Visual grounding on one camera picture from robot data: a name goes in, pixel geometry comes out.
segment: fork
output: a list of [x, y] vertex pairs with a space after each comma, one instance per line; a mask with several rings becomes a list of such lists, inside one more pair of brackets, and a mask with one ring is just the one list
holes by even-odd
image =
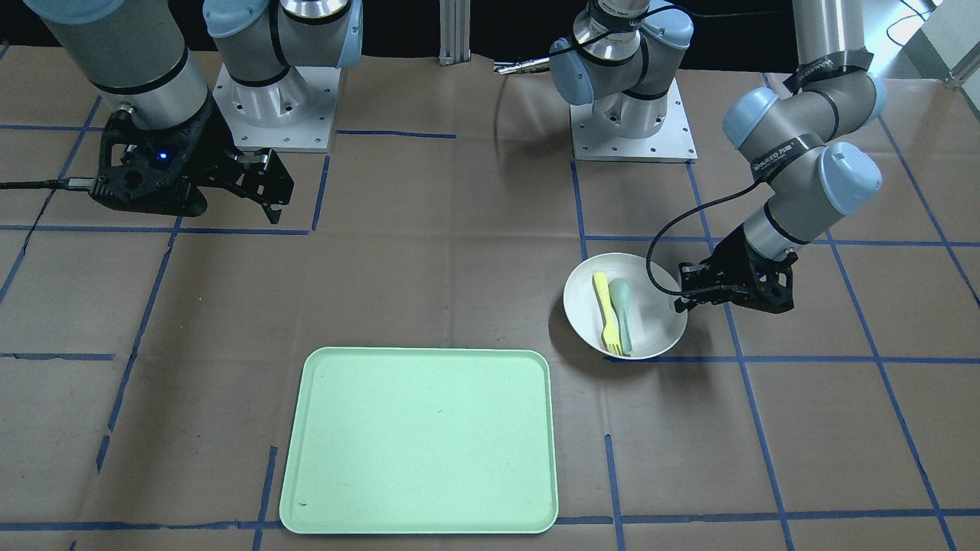
[[622, 356], [622, 343], [619, 340], [619, 325], [616, 322], [613, 302], [610, 300], [610, 282], [605, 272], [592, 274], [592, 283], [596, 286], [596, 295], [603, 311], [603, 346], [616, 356]]

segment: black background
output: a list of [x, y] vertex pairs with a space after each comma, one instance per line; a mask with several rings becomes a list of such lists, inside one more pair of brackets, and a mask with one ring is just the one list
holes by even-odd
[[[203, 0], [171, 0], [171, 12], [192, 50], [214, 50], [201, 16], [202, 3]], [[791, 0], [674, 3], [705, 15], [775, 12], [694, 19], [694, 38], [682, 69], [791, 73], [796, 68]], [[366, 55], [438, 56], [439, 0], [364, 0], [364, 4]], [[554, 40], [569, 34], [572, 21], [585, 4], [586, 0], [472, 0], [470, 48], [474, 54], [498, 61], [544, 56]], [[0, 33], [12, 44], [57, 45], [22, 0], [0, 0]]]

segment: green spoon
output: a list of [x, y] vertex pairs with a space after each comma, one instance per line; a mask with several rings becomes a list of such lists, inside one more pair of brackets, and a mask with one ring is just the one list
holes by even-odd
[[610, 297], [616, 319], [619, 320], [619, 339], [622, 341], [622, 354], [629, 356], [633, 353], [633, 342], [629, 338], [629, 328], [626, 318], [629, 316], [630, 299], [629, 281], [618, 277], [610, 281]]

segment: green tray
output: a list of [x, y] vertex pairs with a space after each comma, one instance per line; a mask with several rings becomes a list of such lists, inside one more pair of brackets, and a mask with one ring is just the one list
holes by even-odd
[[279, 516], [297, 533], [548, 529], [548, 363], [528, 350], [320, 348], [303, 367]]

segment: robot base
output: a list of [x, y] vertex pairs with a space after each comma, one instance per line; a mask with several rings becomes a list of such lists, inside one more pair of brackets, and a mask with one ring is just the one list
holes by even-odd
[[215, 100], [231, 128], [235, 146], [242, 151], [264, 147], [278, 152], [326, 153], [333, 137], [333, 120], [340, 93], [340, 70], [332, 67], [297, 67], [315, 98], [314, 108], [304, 119], [286, 126], [256, 126], [235, 109], [231, 99], [231, 76], [224, 65], [215, 83]]
[[592, 105], [571, 106], [571, 137], [579, 161], [687, 163], [698, 158], [677, 81], [667, 91], [667, 115], [660, 131], [631, 139], [606, 131], [593, 120]]

